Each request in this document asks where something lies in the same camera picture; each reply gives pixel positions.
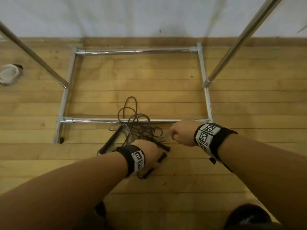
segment wooden floor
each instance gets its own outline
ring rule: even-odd
[[[33,48],[66,77],[68,48]],[[51,144],[63,88],[19,50],[1,48],[0,64],[19,63],[24,76],[0,87],[0,192],[96,155],[107,124],[71,124],[63,145]],[[227,51],[204,48],[210,73]],[[210,86],[216,123],[299,153],[306,151],[307,48],[246,47]],[[205,118],[194,54],[94,56],[78,59],[68,116],[115,116],[135,96],[151,118]],[[123,180],[105,198],[116,229],[219,229],[238,205],[259,201],[199,148],[168,139],[168,157],[147,180]]]

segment person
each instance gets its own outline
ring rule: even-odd
[[[202,147],[235,173],[286,229],[307,229],[307,157],[238,135],[217,124],[183,120],[172,138]],[[36,177],[0,196],[1,229],[72,229],[122,179],[155,166],[157,146],[145,140]],[[244,205],[225,229],[281,229],[258,206]]]

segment person's left hand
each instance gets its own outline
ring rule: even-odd
[[[145,155],[145,166],[143,170],[155,168],[159,165],[157,160],[161,156],[161,152],[155,143],[144,140],[144,139],[137,139],[131,144],[139,147]]]

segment forearm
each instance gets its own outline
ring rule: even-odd
[[[236,134],[218,155],[282,224],[306,228],[306,156]]]
[[[2,229],[69,229],[127,174],[118,152],[51,171],[0,196]]]

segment vertical metal pole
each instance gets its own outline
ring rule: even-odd
[[[245,27],[240,36],[233,43],[231,48],[221,59],[219,64],[215,67],[211,75],[205,80],[204,86],[208,87],[210,83],[217,77],[217,75],[223,70],[223,68],[228,64],[231,58],[236,54],[240,46],[251,37],[254,32],[259,28],[259,26],[264,22],[264,20],[270,15],[270,13],[276,8],[276,6],[281,2],[281,0],[266,0],[260,7],[256,15]]]
[[[42,66],[50,76],[55,79],[61,86],[64,88],[68,88],[68,83],[62,78],[59,74],[57,74],[45,61],[42,60],[34,51],[32,51],[28,46],[26,46],[21,40],[12,32],[9,28],[7,28],[0,21],[0,35],[2,35],[7,40],[13,42],[18,47],[20,47],[26,54],[28,54],[32,59],[34,59],[40,66]]]
[[[78,51],[78,49],[75,48],[75,47],[72,50],[70,66],[69,66],[68,74],[67,74],[68,84],[71,84],[71,77],[72,77],[72,73],[73,73],[74,67],[75,67],[76,56],[77,56],[76,52],[77,51]],[[53,135],[53,140],[52,140],[53,143],[61,143],[60,139],[61,139],[62,129],[63,129],[64,123],[61,123],[60,121],[62,120],[64,113],[65,113],[68,94],[69,94],[69,88],[65,88],[64,92],[63,92],[63,96],[62,96],[61,106],[59,108],[59,116],[58,116],[58,119],[56,120],[56,128],[54,130],[54,135]]]
[[[201,65],[201,75],[202,75],[203,82],[204,82],[206,80],[206,70],[205,70],[205,63],[204,63],[204,56],[203,56],[203,47],[202,47],[201,43],[197,43],[197,47],[198,47],[199,63]],[[213,123],[212,109],[211,109],[211,102],[210,102],[210,96],[209,96],[208,88],[205,87],[204,92],[205,92],[208,119],[210,119],[211,123]]]

